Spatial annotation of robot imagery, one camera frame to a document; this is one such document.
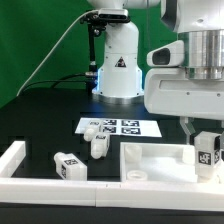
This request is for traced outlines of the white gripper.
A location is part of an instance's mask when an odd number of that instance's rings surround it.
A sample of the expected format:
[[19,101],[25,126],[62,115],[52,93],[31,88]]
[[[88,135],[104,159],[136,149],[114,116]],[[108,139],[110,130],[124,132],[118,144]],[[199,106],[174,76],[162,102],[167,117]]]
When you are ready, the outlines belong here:
[[181,117],[189,144],[193,118],[224,120],[224,79],[187,79],[182,68],[153,68],[145,78],[144,105],[149,113]]

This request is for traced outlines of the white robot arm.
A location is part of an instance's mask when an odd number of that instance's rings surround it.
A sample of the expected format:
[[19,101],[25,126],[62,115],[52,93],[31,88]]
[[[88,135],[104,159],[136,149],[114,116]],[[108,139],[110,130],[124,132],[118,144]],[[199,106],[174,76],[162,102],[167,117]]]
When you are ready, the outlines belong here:
[[[104,63],[96,98],[113,103],[143,99],[148,112],[178,116],[185,133],[191,118],[224,122],[224,0],[87,0],[106,26]],[[138,28],[130,8],[161,6],[161,21],[177,40],[137,65]]]

